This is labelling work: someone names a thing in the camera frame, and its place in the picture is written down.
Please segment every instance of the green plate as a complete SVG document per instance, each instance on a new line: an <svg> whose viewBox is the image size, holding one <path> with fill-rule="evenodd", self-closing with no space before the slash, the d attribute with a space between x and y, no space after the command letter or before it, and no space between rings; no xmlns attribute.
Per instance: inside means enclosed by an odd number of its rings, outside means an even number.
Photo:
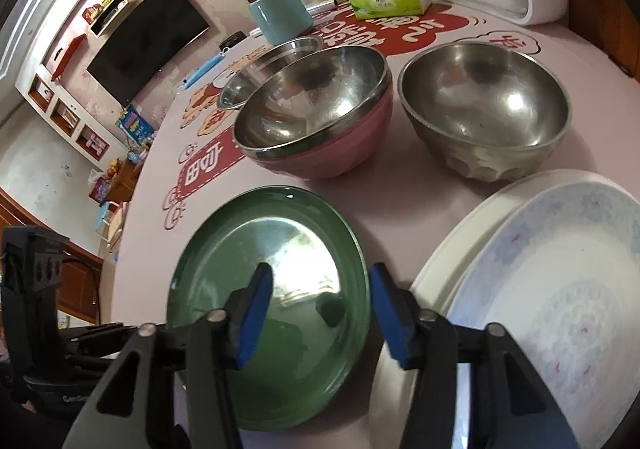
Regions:
<svg viewBox="0 0 640 449"><path fill-rule="evenodd" d="M273 297L253 359L228 377L238 426L271 431L322 411L347 378L369 331L369 284L356 237L327 202L262 187L220 207L191 238L167 323L222 307L260 261L273 268Z"/></svg>

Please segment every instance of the bowl rim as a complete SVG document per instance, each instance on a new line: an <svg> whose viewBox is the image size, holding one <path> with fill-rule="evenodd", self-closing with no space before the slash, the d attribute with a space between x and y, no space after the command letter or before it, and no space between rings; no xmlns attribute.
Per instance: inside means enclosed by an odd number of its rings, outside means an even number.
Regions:
<svg viewBox="0 0 640 449"><path fill-rule="evenodd" d="M520 55L520 56L524 57L525 59L527 59L529 61L532 61L533 64L535 64L538 67L542 68L543 71L545 71L548 75L550 75L551 79L553 79L556 82L556 84L558 85L559 89L562 92L562 95L564 95L564 100L566 101L566 108L567 108L566 120L564 121L564 125L562 126L560 131L558 133L556 133L551 139L545 140L545 142L540 142L538 144L534 144L533 146L494 146L492 144L486 144L486 143L478 142L476 140L465 139L463 137L450 134L449 132L441 130L437 126L434 126L433 124L428 122L425 118L423 118L422 116L418 115L418 113L412 108L412 106L406 100L406 98L404 96L404 92L402 91L402 81L404 80L404 74L406 73L406 71L415 62L417 62L418 59L424 57L425 55L430 54L431 52L436 52L437 50L440 50L441 48L446 48L446 47L449 47L449 46L470 45L470 44L493 47L493 48L500 48L501 50L503 50L505 52L508 52L510 54ZM567 133L567 131L571 127L572 121L573 121L573 118L574 118L574 109L573 109L573 105L571 103L571 99L569 97L569 93L567 93L566 89L564 88L564 85L560 82L558 77L551 70L549 70L549 68L544 66L540 61L538 61L537 59L531 57L530 55L524 54L524 52L520 52L520 51L517 51L517 50L510 50L508 48L504 48L501 45L493 44L493 43L487 43L487 42L484 42L484 41L462 41L462 42L458 41L458 42L443 43L443 44L434 46L432 48L428 48L426 50L423 50L422 52L420 52L420 54L417 54L414 57L412 57L411 60L406 65L404 65L402 67L402 70L400 71L400 74L398 76L397 87L398 87L398 95L400 97L400 102L402 104L402 108L404 108L404 111L406 111L412 118L414 118L415 120L420 122L420 124L423 124L424 126L426 126L431 131L433 131L433 132L435 132L435 133L437 133L437 134L439 134L441 136L447 137L447 139L455 140L455 141L458 141L458 142L462 142L464 144L468 144L470 146L474 146L474 147L477 147L477 148L492 148L492 150L502 150L502 151L511 151L511 152L526 152L526 151L540 150L540 149L545 148L546 146L549 146L551 144L554 144L554 143L558 142L558 140L562 139L562 137L564 137L564 135Z"/></svg>
<svg viewBox="0 0 640 449"><path fill-rule="evenodd" d="M316 52L320 52L322 50L322 46L324 45L324 39L321 38L320 36L298 36L297 38L289 39L289 41L285 41L284 43L281 43L281 44L279 44L277 46L271 47L270 49L268 49L263 54L260 54L260 55L258 55L258 57L255 57L254 59L252 59L249 63L244 65L240 70L238 70L235 74L233 74L233 76L222 87L220 95L218 96L218 100L216 101L216 107L219 110L236 110L236 109L241 108L242 106L244 106L246 104L246 102L251 98L251 96L249 96L249 98L247 98L246 100L244 100L242 102L236 102L236 103L234 103L232 105L223 105L223 103L222 103L223 100L224 100L223 96L225 95L225 93L227 91L226 87L229 86L232 81L234 81L238 76L240 76L240 74L242 72L244 72L248 67L253 65L255 62L259 61L260 59L263 59L264 57L266 57L266 56L268 56L270 54L274 54L274 52L276 52L277 49L282 48L284 45L295 43L297 41L303 41L303 40L306 40L306 39L315 42L315 44L318 46L316 48L316 50L314 52L312 52L312 54L315 54Z"/></svg>
<svg viewBox="0 0 640 449"><path fill-rule="evenodd" d="M264 89L268 83L272 82L274 77L279 75L281 72L284 72L286 69L293 67L293 65L299 63L300 61L308 60L308 58L315 56L316 54L325 54L332 50L338 50L341 48L362 48L369 51L372 51L378 57L380 57L383 61L384 70L380 75L380 79L377 84L373 86L367 96L360 102L358 106L352 108L348 113L341 116L337 121L328 122L322 128L315 131L314 133L307 135L305 137L300 137L299 139L294 139L289 142L285 142L283 144L275 144L274 146L269 146L267 148L253 148L251 146L247 146L243 144L240 140L238 140L238 135L236 134L236 124L243 116L243 112L247 112L245 108L250 106L251 99L254 95L259 91ZM247 103L240 108L240 112L236 117L234 122L234 142L242 149L242 152L249 157L259 158L261 160L274 159L274 158L286 158L289 155L295 155L298 153L308 152L312 148L319 146L326 142L327 140L335 137L336 135L342 133L344 130L350 128L353 123L351 123L351 119L357 117L358 119L363 115L369 113L378 102L379 97L384 94L388 89L393 88L393 76L391 74L391 70L389 68L389 63L386 60L385 55L382 54L379 50L371 46L365 46L360 44L343 44L338 46L332 46L329 48L325 48L319 50L318 52L313 52L312 54L306 55L303 58L298 59L294 63L284 67L280 72L274 74L265 84L263 84L258 90L256 90L251 97L247 100ZM303 143L308 142L309 145L303 147Z"/></svg>

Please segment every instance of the pink bowl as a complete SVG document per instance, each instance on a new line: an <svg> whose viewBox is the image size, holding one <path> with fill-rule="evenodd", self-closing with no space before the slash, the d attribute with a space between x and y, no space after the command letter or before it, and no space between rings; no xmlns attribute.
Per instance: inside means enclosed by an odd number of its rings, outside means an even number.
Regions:
<svg viewBox="0 0 640 449"><path fill-rule="evenodd" d="M332 178L362 164L385 137L393 112L393 87L354 126L309 152L254 162L276 173L298 178Z"/></svg>

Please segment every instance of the teal canister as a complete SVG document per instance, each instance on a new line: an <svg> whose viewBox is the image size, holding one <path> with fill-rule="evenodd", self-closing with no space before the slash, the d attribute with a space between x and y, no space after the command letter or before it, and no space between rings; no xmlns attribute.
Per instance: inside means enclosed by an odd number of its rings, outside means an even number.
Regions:
<svg viewBox="0 0 640 449"><path fill-rule="evenodd" d="M314 20L300 0L248 0L249 12L264 37L273 45L297 38Z"/></svg>

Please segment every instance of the floral wallpaper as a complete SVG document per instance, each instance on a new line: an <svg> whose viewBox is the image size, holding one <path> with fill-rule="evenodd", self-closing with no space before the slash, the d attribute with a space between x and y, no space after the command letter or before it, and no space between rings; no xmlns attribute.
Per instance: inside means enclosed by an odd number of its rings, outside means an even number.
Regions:
<svg viewBox="0 0 640 449"><path fill-rule="evenodd" d="M47 53L45 65L50 72L54 71L56 53L60 49L65 49L75 36L87 34L87 40L76 51L60 82L98 122L124 140L124 134L115 125L122 107L86 71L89 63L108 39L108 35L96 38L89 31L87 22L82 18L82 12L86 7L101 1L81 0L78 3ZM177 87L183 79L208 58L216 55L220 51L218 45L225 38L238 30L248 34L255 26L249 15L246 0L190 1L209 22L210 29L175 55L133 101L142 116L156 129L162 123L175 97Z"/></svg>

